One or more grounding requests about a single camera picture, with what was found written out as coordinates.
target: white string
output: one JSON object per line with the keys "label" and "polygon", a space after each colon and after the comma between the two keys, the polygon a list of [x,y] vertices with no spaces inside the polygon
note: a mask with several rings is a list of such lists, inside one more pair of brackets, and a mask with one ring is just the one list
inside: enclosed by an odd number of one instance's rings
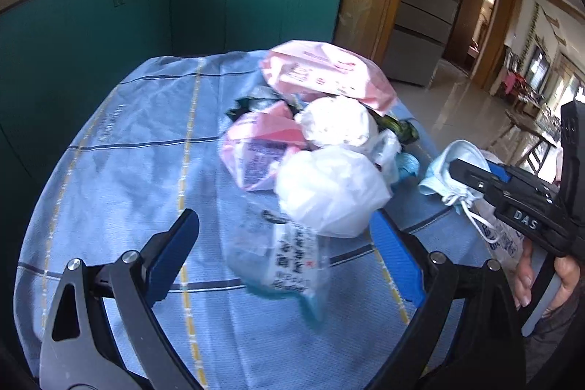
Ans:
{"label": "white string", "polygon": [[[443,203],[448,207],[451,207],[451,206],[455,205],[456,203],[459,203],[461,205],[461,208],[465,212],[465,215],[469,219],[469,221],[471,223],[473,223],[473,226],[479,232],[479,235],[481,235],[482,238],[485,241],[487,241],[487,243],[490,243],[490,244],[497,243],[497,241],[499,240],[500,237],[499,237],[499,232],[494,228],[494,226],[491,223],[489,223],[486,219],[484,219],[483,217],[481,217],[478,214],[473,213],[471,210],[469,210],[470,207],[472,206],[473,200],[470,200],[467,196],[462,196],[462,195],[458,195],[456,193],[451,193],[451,194],[445,195],[443,197]],[[495,238],[486,237],[486,235],[484,234],[481,227],[478,226],[478,222],[482,223],[487,228],[492,230],[494,235],[495,235]]]}

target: blue tablecloth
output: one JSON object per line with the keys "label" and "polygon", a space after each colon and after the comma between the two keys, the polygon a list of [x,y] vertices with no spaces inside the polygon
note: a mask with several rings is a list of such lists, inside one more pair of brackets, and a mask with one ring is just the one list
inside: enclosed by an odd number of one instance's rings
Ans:
{"label": "blue tablecloth", "polygon": [[[297,300],[248,293],[224,263],[246,199],[219,160],[218,138],[230,124],[224,112],[263,83],[258,61],[264,55],[151,59],[113,89],[79,132],[45,186],[20,255],[15,319],[34,374],[46,314],[68,260],[115,261],[167,230],[185,207],[198,213],[200,236],[168,297],[153,310],[204,386],[360,389],[387,359],[415,308],[392,292],[366,235],[332,240],[327,319],[318,331],[302,320]],[[411,116],[402,104],[393,113]],[[406,151],[425,171],[437,151],[414,124],[421,138]],[[489,252],[473,226],[438,197],[421,195],[417,183],[410,178],[395,189],[386,208],[396,225],[453,262],[483,263]],[[460,305],[452,307],[431,368],[448,350]],[[143,374],[112,300],[106,310],[125,363]]]}

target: hanging vine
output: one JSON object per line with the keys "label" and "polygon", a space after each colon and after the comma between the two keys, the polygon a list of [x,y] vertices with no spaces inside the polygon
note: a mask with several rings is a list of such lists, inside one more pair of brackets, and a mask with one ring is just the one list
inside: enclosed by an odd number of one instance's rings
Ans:
{"label": "hanging vine", "polygon": [[538,15],[540,14],[540,4],[538,2],[534,3],[534,11],[532,12],[532,20],[530,21],[530,26],[528,27],[528,35],[526,36],[526,43],[524,44],[524,48],[522,49],[522,55],[520,55],[520,64],[518,66],[518,70],[521,72],[524,70],[524,62],[526,61],[526,57],[528,52],[530,51],[530,47],[532,46],[532,41],[536,35],[536,21],[538,20]]}

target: blue gripper pad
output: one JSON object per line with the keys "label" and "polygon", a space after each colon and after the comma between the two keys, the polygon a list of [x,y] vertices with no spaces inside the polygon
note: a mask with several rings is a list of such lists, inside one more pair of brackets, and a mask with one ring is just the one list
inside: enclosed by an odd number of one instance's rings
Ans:
{"label": "blue gripper pad", "polygon": [[191,210],[185,220],[182,223],[175,223],[169,232],[172,234],[171,238],[151,265],[148,274],[148,291],[144,299],[150,307],[167,297],[171,285],[195,245],[199,237],[197,213]]}
{"label": "blue gripper pad", "polygon": [[370,218],[370,236],[400,295],[417,308],[420,307],[425,300],[422,270],[379,211],[374,212]]}
{"label": "blue gripper pad", "polygon": [[502,182],[510,181],[510,176],[508,175],[508,173],[506,172],[502,165],[490,162],[489,160],[487,161],[487,165],[490,167],[490,172],[493,175],[497,175],[499,180],[501,180]]}

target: human hand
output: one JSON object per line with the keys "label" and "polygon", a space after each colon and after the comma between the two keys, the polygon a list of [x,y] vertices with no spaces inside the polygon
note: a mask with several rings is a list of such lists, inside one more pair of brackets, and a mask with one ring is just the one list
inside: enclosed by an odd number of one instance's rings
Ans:
{"label": "human hand", "polygon": [[[514,278],[514,303],[516,308],[526,307],[532,300],[531,288],[536,276],[531,266],[532,262],[532,241],[524,238],[522,242],[522,257],[516,267],[516,277]],[[561,279],[561,287],[546,308],[543,316],[548,316],[551,311],[565,304],[569,299],[581,276],[581,269],[578,263],[572,257],[555,258],[555,271]]]}

